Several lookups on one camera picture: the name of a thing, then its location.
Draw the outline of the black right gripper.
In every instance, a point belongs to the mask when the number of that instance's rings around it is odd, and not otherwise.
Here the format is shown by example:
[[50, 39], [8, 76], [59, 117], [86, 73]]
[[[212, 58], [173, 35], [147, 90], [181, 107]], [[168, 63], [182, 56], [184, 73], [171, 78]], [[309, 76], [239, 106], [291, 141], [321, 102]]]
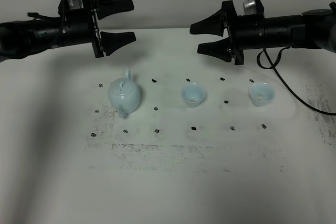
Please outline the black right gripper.
[[265, 33], [264, 14], [237, 15], [233, 1], [222, 2], [222, 10], [194, 23], [190, 27], [192, 35], [217, 35], [223, 37], [224, 28], [228, 38], [199, 44], [197, 53], [212, 56], [236, 65], [244, 63], [244, 50], [261, 48]]

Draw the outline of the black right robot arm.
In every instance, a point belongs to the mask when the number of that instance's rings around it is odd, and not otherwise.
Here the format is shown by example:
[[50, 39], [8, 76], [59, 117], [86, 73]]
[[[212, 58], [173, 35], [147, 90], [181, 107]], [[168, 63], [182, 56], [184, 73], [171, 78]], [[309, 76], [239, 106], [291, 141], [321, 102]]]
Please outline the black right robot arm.
[[244, 50], [264, 48], [325, 49], [335, 52], [335, 3], [328, 9], [315, 9], [300, 15], [266, 18], [260, 0], [246, 0], [244, 14], [238, 15], [233, 1], [223, 1], [212, 16], [194, 23], [192, 35], [228, 37], [198, 46], [199, 54], [225, 62], [244, 63]]

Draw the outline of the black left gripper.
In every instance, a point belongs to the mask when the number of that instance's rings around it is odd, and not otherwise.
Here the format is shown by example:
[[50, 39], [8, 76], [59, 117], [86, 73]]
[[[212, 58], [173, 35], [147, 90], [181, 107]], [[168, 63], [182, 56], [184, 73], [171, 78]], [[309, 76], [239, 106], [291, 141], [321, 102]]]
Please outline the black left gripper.
[[82, 0], [82, 8], [70, 10], [67, 0], [58, 6], [58, 14], [65, 23], [58, 38], [58, 46], [91, 43], [96, 58], [110, 56], [116, 50], [136, 41], [134, 32], [100, 32], [98, 20], [117, 13], [134, 10], [132, 0]]

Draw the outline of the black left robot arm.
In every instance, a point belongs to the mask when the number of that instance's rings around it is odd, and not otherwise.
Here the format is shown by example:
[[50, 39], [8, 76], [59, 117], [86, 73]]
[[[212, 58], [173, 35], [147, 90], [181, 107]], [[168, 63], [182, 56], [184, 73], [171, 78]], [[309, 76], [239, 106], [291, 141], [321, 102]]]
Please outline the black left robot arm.
[[98, 21], [134, 9], [131, 0], [82, 0], [82, 7], [59, 5], [58, 17], [29, 13], [27, 21], [1, 24], [1, 59], [24, 59], [51, 48], [92, 44], [94, 56], [102, 58], [136, 41], [133, 32], [100, 31]]

